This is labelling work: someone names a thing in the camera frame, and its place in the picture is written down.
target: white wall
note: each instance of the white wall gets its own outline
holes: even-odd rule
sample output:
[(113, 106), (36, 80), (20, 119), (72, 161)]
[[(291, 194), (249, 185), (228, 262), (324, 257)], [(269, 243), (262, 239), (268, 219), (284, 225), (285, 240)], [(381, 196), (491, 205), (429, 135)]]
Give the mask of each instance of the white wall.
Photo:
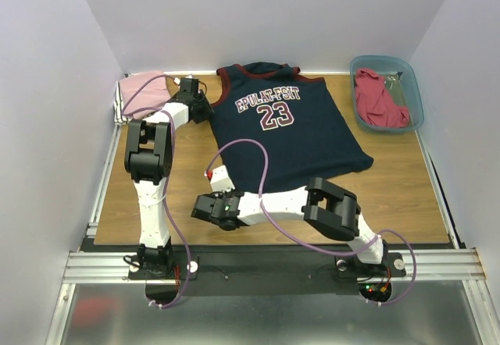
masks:
[(119, 68), (84, 0), (0, 0), (0, 337), (45, 343), (84, 235)]
[(500, 0), (446, 0), (412, 58), (423, 138), (500, 310)]
[(346, 70), (362, 54), (409, 59), (443, 1), (87, 0), (127, 72), (259, 60)]

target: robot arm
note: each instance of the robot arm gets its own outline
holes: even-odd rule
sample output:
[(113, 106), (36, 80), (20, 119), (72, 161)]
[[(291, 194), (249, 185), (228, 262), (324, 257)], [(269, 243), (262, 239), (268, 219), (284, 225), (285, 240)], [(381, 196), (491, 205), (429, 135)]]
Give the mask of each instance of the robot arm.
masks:
[[(268, 222), (259, 195), (234, 190), (225, 166), (211, 172), (210, 184), (214, 191), (198, 196), (191, 216), (223, 230)], [(319, 206), (323, 200), (324, 208)], [(262, 202), (273, 219), (306, 221), (325, 237), (347, 242), (352, 250), (376, 237), (366, 224), (356, 195), (320, 178), (311, 179), (306, 187), (264, 194)], [(385, 249), (380, 238), (357, 256), (362, 263), (380, 265), (387, 254)]]
[(141, 238), (136, 262), (140, 266), (165, 273), (172, 268), (170, 233), (163, 208), (165, 185), (172, 168), (172, 135), (191, 120), (200, 123), (212, 114), (211, 105), (198, 90), (198, 80), (183, 78), (180, 90), (162, 110), (129, 123), (125, 170), (134, 181), (139, 200)]

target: tank top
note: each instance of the tank top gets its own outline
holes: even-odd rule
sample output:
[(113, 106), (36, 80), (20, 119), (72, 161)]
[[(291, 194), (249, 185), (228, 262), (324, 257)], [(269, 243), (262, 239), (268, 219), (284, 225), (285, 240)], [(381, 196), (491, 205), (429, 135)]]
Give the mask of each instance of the tank top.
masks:
[[(368, 169), (373, 159), (358, 145), (324, 78), (299, 75), (298, 67), (269, 62), (217, 70), (220, 99), (212, 104), (213, 135), (221, 148), (240, 138), (260, 142), (269, 155), (265, 193), (292, 190), (312, 177), (330, 178)], [(237, 190), (256, 193), (264, 158), (241, 143), (222, 153)]]

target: wooden board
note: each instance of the wooden board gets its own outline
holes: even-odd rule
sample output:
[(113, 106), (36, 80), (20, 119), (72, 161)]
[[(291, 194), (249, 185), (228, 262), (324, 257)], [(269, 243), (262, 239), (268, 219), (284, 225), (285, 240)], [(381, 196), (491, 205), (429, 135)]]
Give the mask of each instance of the wooden board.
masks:
[[(200, 76), (206, 82), (208, 99), (221, 93), (217, 76)], [(358, 195), (366, 221), (374, 231), (391, 228), (412, 243), (448, 242), (434, 191), (414, 133), (390, 135), (361, 130), (354, 117), (349, 76), (327, 76), (327, 86), (362, 149), (375, 161), (372, 168), (338, 176), (331, 181)], [(107, 188), (96, 244), (137, 244), (140, 220), (137, 194), (123, 167), (127, 128), (124, 127)], [(217, 151), (208, 122), (189, 123), (178, 130), (173, 170), (167, 192), (173, 218), (190, 244), (288, 244), (291, 241), (270, 224), (224, 232), (218, 227), (192, 219), (193, 204), (199, 194), (209, 193), (203, 172)], [(302, 240), (330, 243), (305, 222), (281, 225)], [(390, 242), (399, 242), (387, 235)], [(178, 235), (172, 235), (175, 244)]]

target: plastic tub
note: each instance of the plastic tub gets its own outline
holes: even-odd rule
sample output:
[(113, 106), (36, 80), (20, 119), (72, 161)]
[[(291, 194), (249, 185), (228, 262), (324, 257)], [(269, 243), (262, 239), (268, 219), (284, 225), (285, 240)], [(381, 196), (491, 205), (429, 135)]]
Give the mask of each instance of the plastic tub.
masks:
[[(359, 117), (354, 91), (356, 70), (359, 68), (369, 68), (376, 71), (381, 76), (389, 76), (391, 79), (394, 79), (392, 84), (396, 86), (391, 87), (391, 89), (388, 88), (388, 90), (397, 105), (406, 105), (408, 107), (410, 121), (407, 126), (404, 128), (375, 126), (370, 125)], [(416, 130), (423, 124), (422, 100), (420, 99), (415, 73), (410, 64), (401, 59), (378, 55), (364, 55), (354, 58), (351, 61), (351, 90), (356, 121), (362, 127), (381, 132), (404, 133)]]

